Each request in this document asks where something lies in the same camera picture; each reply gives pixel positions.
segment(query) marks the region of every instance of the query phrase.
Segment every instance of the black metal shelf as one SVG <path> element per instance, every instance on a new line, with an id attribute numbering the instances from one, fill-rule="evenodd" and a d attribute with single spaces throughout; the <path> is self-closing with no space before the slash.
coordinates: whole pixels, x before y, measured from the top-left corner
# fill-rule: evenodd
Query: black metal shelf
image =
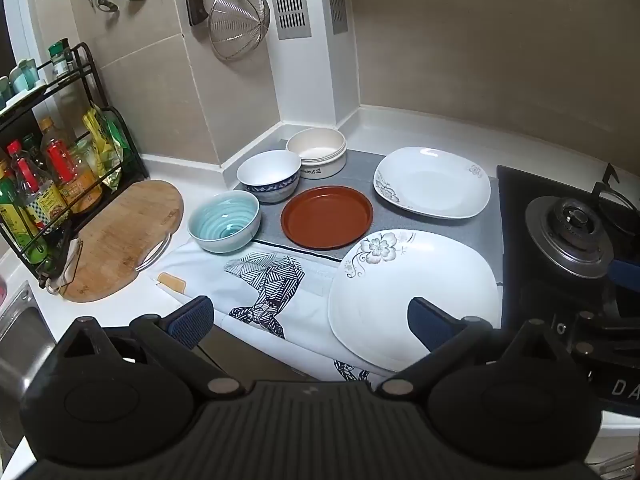
<path id="1" fill-rule="evenodd" d="M 76 197 L 73 202 L 69 203 L 63 211 L 61 211 L 55 218 L 51 219 L 51 221 L 48 222 L 36 235 L 31 236 L 31 241 L 25 248 L 20 249 L 18 247 L 13 237 L 9 234 L 9 230 L 6 228 L 6 226 L 4 226 L 4 229 L 0 229 L 0 234 L 2 234 L 4 239 L 7 241 L 9 247 L 12 248 L 14 253 L 18 256 L 18 258 L 20 258 L 20 260 L 30 270 L 30 272 L 36 278 L 40 279 L 40 286 L 44 286 L 43 280 L 41 279 L 42 271 L 39 269 L 42 263 L 32 264 L 26 257 L 26 253 L 36 242 L 36 240 L 38 240 L 39 238 L 44 238 L 50 248 L 58 248 L 58 254 L 54 256 L 56 264 L 52 266 L 51 263 L 49 263 L 49 266 L 47 267 L 47 275 L 51 278 L 55 278 L 55 272 L 52 274 L 50 270 L 52 267 L 62 270 L 64 261 L 66 261 L 68 241 L 74 238 L 75 235 L 78 234 L 85 225 L 87 225 L 93 218 L 95 218 L 100 213 L 100 211 L 102 211 L 111 202 L 113 202 L 113 200 L 120 196 L 129 186 L 135 184 L 136 182 L 145 180 L 149 177 L 148 171 L 146 170 L 142 158 L 140 157 L 140 153 L 138 152 L 138 149 L 133 141 L 133 138 L 131 137 L 130 131 L 127 128 L 124 119 L 120 115 L 119 111 L 117 111 L 116 108 L 111 107 L 109 102 L 107 101 L 107 97 L 105 95 L 102 82 L 100 81 L 100 76 L 97 73 L 97 68 L 94 63 L 94 58 L 91 55 L 91 51 L 89 51 L 89 48 L 85 43 L 79 43 L 71 49 L 71 53 L 74 56 L 76 68 L 73 71 L 57 78 L 55 81 L 48 83 L 43 87 L 44 90 L 42 92 L 34 94 L 31 99 L 26 99 L 25 101 L 17 105 L 13 110 L 10 110 L 3 116 L 0 116 L 0 132 L 17 121 L 18 118 L 30 111 L 37 104 L 43 102 L 63 88 L 66 88 L 77 81 L 81 81 L 87 97 L 87 108 L 89 107 L 90 103 L 93 102 L 100 106 L 103 112 L 111 112 L 115 115 L 119 123 L 118 125 L 121 127 L 122 133 L 124 134 L 124 137 L 126 138 L 129 145 L 130 154 L 126 156 L 124 160 L 121 160 L 120 164 L 112 168 L 103 177 L 96 180 L 96 182 L 92 186 L 85 190 L 85 192 L 80 196 Z M 43 65 L 40 65 L 38 67 L 38 70 L 41 70 L 50 64 L 51 62 L 48 61 Z M 95 92 L 97 93 L 97 96 L 99 97 L 98 100 L 94 98 L 94 94 L 92 93 L 91 85 L 88 82 L 89 76 L 93 80 L 93 87 L 95 89 Z M 81 136 L 80 139 L 87 135 L 89 135 L 89 132 Z M 101 181 L 117 170 L 120 170 L 120 180 L 118 183 L 118 187 L 115 190 L 111 190 L 109 187 L 102 184 Z M 84 214 L 72 214 L 70 216 L 70 219 L 66 220 L 62 226 L 49 234 L 45 234 L 45 232 L 53 224 L 55 224 L 59 218 L 63 217 L 67 212 L 71 211 L 71 208 L 77 202 L 82 200 L 88 193 L 90 193 L 96 186 L 102 187 L 102 197 L 100 198 L 100 202 L 96 207 L 92 208 L 91 211 Z"/>

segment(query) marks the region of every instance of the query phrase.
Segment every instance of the cutting board handle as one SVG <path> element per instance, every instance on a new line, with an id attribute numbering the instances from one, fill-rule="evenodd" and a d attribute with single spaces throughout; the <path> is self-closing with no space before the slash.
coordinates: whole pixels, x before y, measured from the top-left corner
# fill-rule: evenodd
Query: cutting board handle
<path id="1" fill-rule="evenodd" d="M 158 248 L 152 254 L 147 256 L 146 259 L 141 264 L 139 264 L 135 270 L 137 272 L 140 272 L 141 270 L 148 269 L 154 263 L 156 263 L 156 261 L 159 260 L 160 256 L 162 256 L 162 253 L 164 253 L 166 248 L 171 243 L 172 236 L 173 236 L 173 233 L 171 231 L 167 231 L 166 235 L 164 236 L 164 240 L 162 240 Z"/>

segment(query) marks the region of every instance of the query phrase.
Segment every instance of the green bottle cap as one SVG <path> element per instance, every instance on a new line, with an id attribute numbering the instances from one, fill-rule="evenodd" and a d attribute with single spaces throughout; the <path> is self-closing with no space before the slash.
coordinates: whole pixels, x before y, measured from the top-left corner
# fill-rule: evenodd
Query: green bottle cap
<path id="1" fill-rule="evenodd" d="M 49 55 L 51 57 L 57 56 L 58 54 L 62 54 L 65 47 L 62 45 L 62 41 L 54 43 L 49 47 Z"/>

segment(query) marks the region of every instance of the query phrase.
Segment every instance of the beige wall tile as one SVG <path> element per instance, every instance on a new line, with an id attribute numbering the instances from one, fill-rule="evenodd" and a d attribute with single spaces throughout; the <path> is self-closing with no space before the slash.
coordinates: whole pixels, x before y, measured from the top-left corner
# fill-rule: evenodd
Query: beige wall tile
<path id="1" fill-rule="evenodd" d="M 69 38 L 69 43 L 79 43 L 78 28 L 71 0 L 29 0 L 33 30 L 38 44 L 38 50 L 43 60 L 49 58 L 48 47 L 61 38 Z M 46 69 L 46 77 L 52 78 L 52 71 Z M 64 126 L 69 131 L 84 133 L 82 114 L 86 111 L 86 99 L 81 84 L 78 82 L 68 86 L 56 94 L 53 99 L 63 120 Z"/>
<path id="2" fill-rule="evenodd" d="M 204 0 L 207 10 L 213 1 Z M 224 162 L 280 120 L 267 47 L 222 62 L 211 48 L 207 23 L 190 27 L 185 0 L 176 4 L 204 116 Z"/>
<path id="3" fill-rule="evenodd" d="M 101 12 L 92 9 L 89 0 L 71 0 L 78 36 L 100 67 L 180 33 L 174 0 L 109 1 L 120 12 Z"/>
<path id="4" fill-rule="evenodd" d="M 516 130 L 640 173 L 640 0 L 353 0 L 363 104 Z"/>
<path id="5" fill-rule="evenodd" d="M 181 34 L 122 57 L 101 74 L 140 152 L 219 163 Z"/>

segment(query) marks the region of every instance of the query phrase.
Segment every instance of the brown round tray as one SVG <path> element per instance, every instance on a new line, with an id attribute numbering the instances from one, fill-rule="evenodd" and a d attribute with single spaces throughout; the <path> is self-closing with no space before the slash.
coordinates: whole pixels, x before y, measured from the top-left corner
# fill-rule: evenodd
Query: brown round tray
<path id="1" fill-rule="evenodd" d="M 363 236 L 373 222 L 373 206 L 359 191 L 344 186 L 309 189 L 293 197 L 280 225 L 293 243 L 309 249 L 337 249 Z"/>

